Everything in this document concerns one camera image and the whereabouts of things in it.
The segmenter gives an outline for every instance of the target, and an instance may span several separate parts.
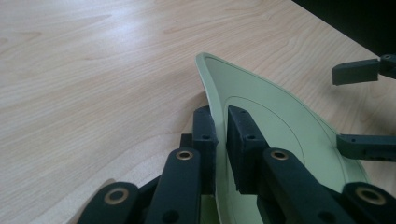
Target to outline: pale green plastic sheet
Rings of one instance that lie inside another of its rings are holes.
[[[257,196],[235,190],[225,148],[229,105],[248,111],[269,145],[294,153],[322,185],[340,192],[345,183],[368,182],[361,164],[336,149],[336,131],[292,94],[207,53],[197,55],[196,64],[219,139],[216,203],[221,223],[262,223]]]

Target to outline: black bracket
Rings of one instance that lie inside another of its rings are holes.
[[[396,54],[383,55],[380,60],[371,59],[338,64],[332,69],[332,84],[338,86],[378,81],[378,74],[396,78]]]
[[[396,200],[384,190],[349,183],[339,194],[321,186],[291,152],[269,147],[249,113],[235,106],[228,108],[227,152],[237,189],[258,195],[264,223],[396,220]]]
[[[258,195],[264,223],[392,223],[396,200],[365,183],[327,189],[289,151],[271,148],[253,118],[230,106],[227,152],[237,189]],[[117,182],[99,190],[78,223],[198,224],[202,194],[214,194],[217,138],[208,107],[194,112],[163,174],[142,188]]]
[[[339,134],[337,148],[354,160],[396,161],[395,136]]]

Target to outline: wooden table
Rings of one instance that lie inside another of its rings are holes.
[[[142,186],[206,105],[206,51],[341,133],[395,134],[396,80],[332,85],[374,58],[291,1],[0,2],[0,223],[65,223],[105,181]],[[396,195],[395,163],[365,162]]]

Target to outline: light wood surface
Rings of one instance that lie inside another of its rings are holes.
[[[202,51],[340,133],[396,132],[396,80],[333,86],[375,56],[291,1],[0,1],[0,223],[65,223],[108,179],[159,175],[207,104]],[[364,165],[396,195],[395,163]]]

